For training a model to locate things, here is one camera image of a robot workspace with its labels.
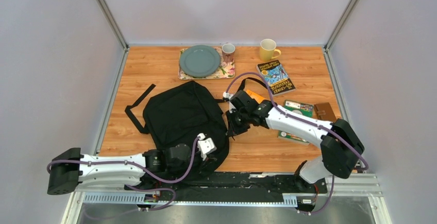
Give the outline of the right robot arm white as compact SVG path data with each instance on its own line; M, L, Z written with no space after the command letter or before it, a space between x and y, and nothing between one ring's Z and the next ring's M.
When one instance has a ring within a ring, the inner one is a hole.
M243 90L235 94L225 92L223 99L229 101L229 113L235 115L230 119L233 126L245 128L252 124L284 131L320 149L319 157L302 162L295 172L294 186L299 192L308 192L316 181L325 177L349 178L362 158L364 146L343 119L333 123L299 115L272 100L258 103Z

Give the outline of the black student backpack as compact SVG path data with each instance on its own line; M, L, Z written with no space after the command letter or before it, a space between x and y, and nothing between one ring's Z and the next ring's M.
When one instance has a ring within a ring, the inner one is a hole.
M200 133L212 138L217 150L207 155L205 168L192 170L184 179L197 180L211 175L225 161L230 149L226 112L220 108L224 101L214 98L205 86L195 81L150 96L154 87L150 85L125 108L127 117L140 133L152 137L156 150L178 144L193 145Z

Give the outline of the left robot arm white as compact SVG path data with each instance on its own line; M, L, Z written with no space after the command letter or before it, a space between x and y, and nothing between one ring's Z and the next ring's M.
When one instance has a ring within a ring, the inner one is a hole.
M197 158L205 158L199 142L121 157L92 156L74 147L48 164L47 194L56 196L84 188L127 186L141 186L150 191L158 181L168 184L182 181L194 169Z

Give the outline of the orange paperback book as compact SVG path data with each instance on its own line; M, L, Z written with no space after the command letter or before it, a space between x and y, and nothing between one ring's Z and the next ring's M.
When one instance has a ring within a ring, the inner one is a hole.
M266 100L266 98L251 90L245 90L245 92L249 95L250 98L254 99L259 104L262 103L264 100Z

